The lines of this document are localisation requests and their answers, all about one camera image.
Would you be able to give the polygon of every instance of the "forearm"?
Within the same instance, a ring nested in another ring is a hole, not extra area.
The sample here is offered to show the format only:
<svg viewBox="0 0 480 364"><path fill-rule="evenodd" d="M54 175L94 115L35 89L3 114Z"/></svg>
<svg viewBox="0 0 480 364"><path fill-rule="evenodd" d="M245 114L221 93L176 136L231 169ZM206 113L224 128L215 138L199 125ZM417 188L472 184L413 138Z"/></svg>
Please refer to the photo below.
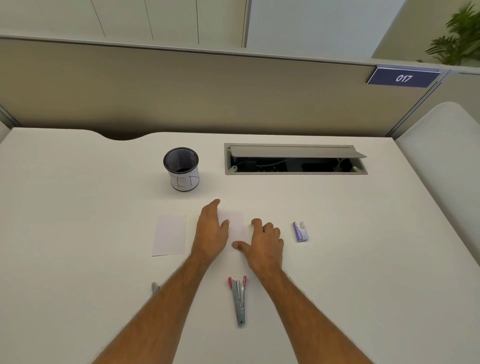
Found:
<svg viewBox="0 0 480 364"><path fill-rule="evenodd" d="M371 364L283 271L261 281L278 311L299 364Z"/></svg>
<svg viewBox="0 0 480 364"><path fill-rule="evenodd" d="M108 345L94 364L170 364L209 263L190 255Z"/></svg>

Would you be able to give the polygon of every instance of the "number plate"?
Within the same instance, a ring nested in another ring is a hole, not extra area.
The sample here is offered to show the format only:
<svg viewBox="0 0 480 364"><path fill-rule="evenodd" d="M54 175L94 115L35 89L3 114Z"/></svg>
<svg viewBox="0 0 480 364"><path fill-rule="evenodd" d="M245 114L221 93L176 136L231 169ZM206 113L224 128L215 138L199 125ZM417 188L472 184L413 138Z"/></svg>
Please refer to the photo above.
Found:
<svg viewBox="0 0 480 364"><path fill-rule="evenodd" d="M369 85L428 87L440 73L439 71L377 67L367 83Z"/></svg>

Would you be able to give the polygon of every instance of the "sheet of paper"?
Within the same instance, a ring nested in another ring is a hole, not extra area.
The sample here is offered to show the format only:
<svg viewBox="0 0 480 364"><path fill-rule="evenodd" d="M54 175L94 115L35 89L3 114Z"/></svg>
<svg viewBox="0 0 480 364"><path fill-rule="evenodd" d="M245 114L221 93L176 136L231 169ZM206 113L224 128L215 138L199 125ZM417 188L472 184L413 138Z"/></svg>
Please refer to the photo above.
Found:
<svg viewBox="0 0 480 364"><path fill-rule="evenodd" d="M245 221L243 219L243 212L241 211L219 211L218 222L221 224L225 220L230 220L228 227L228 240L224 252L235 250L232 248L232 243L236 240L242 240L250 243L247 237L247 230L245 228Z"/></svg>
<svg viewBox="0 0 480 364"><path fill-rule="evenodd" d="M185 254L186 215L160 216L156 222L152 256Z"/></svg>

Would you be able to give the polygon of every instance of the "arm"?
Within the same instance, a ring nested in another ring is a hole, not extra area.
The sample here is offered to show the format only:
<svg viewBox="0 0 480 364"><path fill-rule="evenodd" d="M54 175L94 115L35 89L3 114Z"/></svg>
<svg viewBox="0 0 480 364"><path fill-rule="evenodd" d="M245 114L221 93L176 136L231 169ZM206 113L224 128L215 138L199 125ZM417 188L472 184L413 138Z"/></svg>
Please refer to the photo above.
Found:
<svg viewBox="0 0 480 364"><path fill-rule="evenodd" d="M252 244L234 242L272 299L299 364L372 362L293 284L282 270L280 229L252 220Z"/></svg>
<svg viewBox="0 0 480 364"><path fill-rule="evenodd" d="M228 238L228 220L218 224L215 200L202 209L192 253L103 350L94 364L170 364L198 286Z"/></svg>

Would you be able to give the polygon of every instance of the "white desk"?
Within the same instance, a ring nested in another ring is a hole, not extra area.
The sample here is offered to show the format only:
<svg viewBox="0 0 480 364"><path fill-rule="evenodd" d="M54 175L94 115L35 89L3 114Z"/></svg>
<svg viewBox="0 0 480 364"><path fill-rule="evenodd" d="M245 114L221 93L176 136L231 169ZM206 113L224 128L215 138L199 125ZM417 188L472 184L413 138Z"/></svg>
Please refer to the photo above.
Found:
<svg viewBox="0 0 480 364"><path fill-rule="evenodd" d="M226 176L223 143L353 144L369 174ZM200 158L176 192L162 165ZM0 144L0 362L88 363L185 255L151 257L161 214L187 214L189 249L214 198L282 230L284 268L375 363L477 363L480 268L393 140L14 129ZM304 220L307 243L291 223ZM227 277L246 274L245 328ZM190 310L176 363L294 363L273 304L239 252L222 253Z"/></svg>

